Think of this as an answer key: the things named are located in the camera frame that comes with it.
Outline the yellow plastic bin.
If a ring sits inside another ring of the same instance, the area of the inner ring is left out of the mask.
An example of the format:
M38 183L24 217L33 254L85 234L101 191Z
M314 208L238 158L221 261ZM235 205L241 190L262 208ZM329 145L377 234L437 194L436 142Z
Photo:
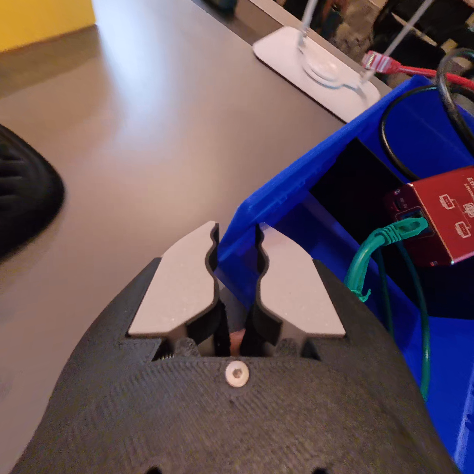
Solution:
M2 0L0 51L60 37L95 22L91 0Z

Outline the blue plastic bin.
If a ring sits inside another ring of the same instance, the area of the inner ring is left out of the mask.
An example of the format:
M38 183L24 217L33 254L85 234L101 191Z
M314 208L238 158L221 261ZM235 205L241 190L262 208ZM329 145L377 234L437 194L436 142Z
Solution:
M421 178L473 164L436 86L415 76L246 198L221 239L218 275L249 309L258 279L255 226L265 222L297 242L341 281L359 245L391 222L383 199L407 180L379 139ZM430 316L428 410L447 451L473 473L473 258L417 272Z

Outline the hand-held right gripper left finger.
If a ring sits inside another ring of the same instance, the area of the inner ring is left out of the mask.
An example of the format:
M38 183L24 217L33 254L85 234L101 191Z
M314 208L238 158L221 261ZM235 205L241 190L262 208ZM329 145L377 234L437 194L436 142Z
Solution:
M192 339L204 356L227 355L227 316L215 275L219 225L208 221L169 247L127 330L174 349Z

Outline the red splitter box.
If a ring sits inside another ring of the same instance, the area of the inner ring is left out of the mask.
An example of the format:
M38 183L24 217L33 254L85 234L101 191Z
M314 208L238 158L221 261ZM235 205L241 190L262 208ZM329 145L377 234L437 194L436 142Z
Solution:
M386 194L393 221L424 218L428 227L406 240L419 267L451 266L474 253L474 167L404 184Z

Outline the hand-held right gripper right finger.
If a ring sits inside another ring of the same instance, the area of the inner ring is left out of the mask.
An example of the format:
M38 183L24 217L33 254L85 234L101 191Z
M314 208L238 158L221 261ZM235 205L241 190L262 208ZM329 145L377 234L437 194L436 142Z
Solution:
M272 356L279 344L300 354L315 338L343 339L346 330L310 254L266 223L256 225L255 299L242 356Z

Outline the black rounded object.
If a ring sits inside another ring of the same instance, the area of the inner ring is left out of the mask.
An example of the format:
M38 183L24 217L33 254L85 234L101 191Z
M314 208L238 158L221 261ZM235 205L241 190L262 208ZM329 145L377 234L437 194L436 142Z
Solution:
M41 234L60 212L64 199L65 186L51 163L1 125L1 262Z

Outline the background storage rack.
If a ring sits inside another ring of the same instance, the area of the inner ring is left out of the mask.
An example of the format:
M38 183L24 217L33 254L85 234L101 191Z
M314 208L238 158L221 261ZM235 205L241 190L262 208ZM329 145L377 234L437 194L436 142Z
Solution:
M369 50L383 53L422 5L420 0L319 0L311 29L360 62ZM473 1L436 0L395 48L403 65L436 69L448 42L473 49Z

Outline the white sign stand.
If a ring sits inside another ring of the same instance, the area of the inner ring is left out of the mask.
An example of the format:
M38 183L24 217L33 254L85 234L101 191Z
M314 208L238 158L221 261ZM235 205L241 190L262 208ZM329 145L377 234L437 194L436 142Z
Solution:
M317 0L308 1L301 25L284 26L253 45L254 55L274 72L348 123L381 98L375 72L353 69L310 35Z

